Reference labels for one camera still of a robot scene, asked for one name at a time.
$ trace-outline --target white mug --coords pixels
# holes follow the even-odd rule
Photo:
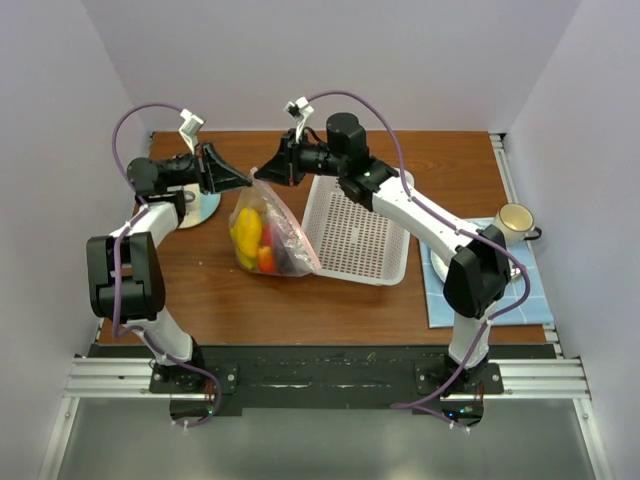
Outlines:
[[[504,234],[507,247],[522,240],[537,240],[542,230],[535,226],[533,214],[518,203],[507,203],[493,219],[493,225]],[[536,232],[536,236],[528,237],[527,233]]]

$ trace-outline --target blue placemat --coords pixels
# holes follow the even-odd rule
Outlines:
[[[491,223],[491,218],[473,218],[471,222],[480,227]],[[494,320],[494,325],[535,325],[553,323],[553,315],[549,310],[547,298],[544,295],[540,274],[536,267],[533,254],[526,242],[520,242],[509,248],[509,251],[527,267],[531,279],[531,295],[520,307],[500,315]],[[420,256],[422,257],[422,273],[425,290],[427,292],[427,310],[429,311],[429,326],[432,328],[452,327],[453,309],[449,306],[442,293],[443,283],[431,266],[431,250],[420,242]],[[498,309],[513,303],[520,298],[524,291],[524,280],[517,278],[507,286],[504,297],[498,302]]]

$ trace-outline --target white mounting bracket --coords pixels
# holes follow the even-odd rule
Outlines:
[[[204,125],[204,120],[191,113],[186,108],[180,112],[180,116],[184,118],[184,123],[178,130],[178,133],[180,133],[180,136],[184,140],[184,143],[189,147],[191,153],[194,154],[196,152],[196,145],[198,144],[198,137],[196,134]]]
[[[300,143],[307,120],[313,113],[313,107],[305,97],[300,97],[295,102],[288,102],[284,111],[296,119],[296,143]]]

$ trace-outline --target wooden tabletop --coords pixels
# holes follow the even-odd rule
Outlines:
[[[276,152],[281,132],[207,132],[222,157],[240,171]],[[493,216],[506,203],[486,132],[399,132],[416,187],[459,217]],[[369,132],[372,154],[396,165],[384,132]],[[176,133],[157,133],[151,158],[186,151]],[[275,187],[302,220],[312,178]],[[412,237],[404,280],[393,287],[307,275],[270,277],[236,264],[228,219],[239,192],[222,196],[218,211],[197,227],[170,234],[158,249],[167,306],[200,344],[446,344],[451,329],[430,329],[418,241]],[[114,343],[103,328],[99,343]],[[137,342],[137,337],[122,340]],[[493,327],[492,343],[543,343],[542,327]]]

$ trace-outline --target white plastic basket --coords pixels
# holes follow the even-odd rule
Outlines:
[[[409,172],[407,181],[413,186]],[[404,278],[409,232],[349,200],[334,177],[313,179],[302,229],[322,263],[318,275],[369,285]]]

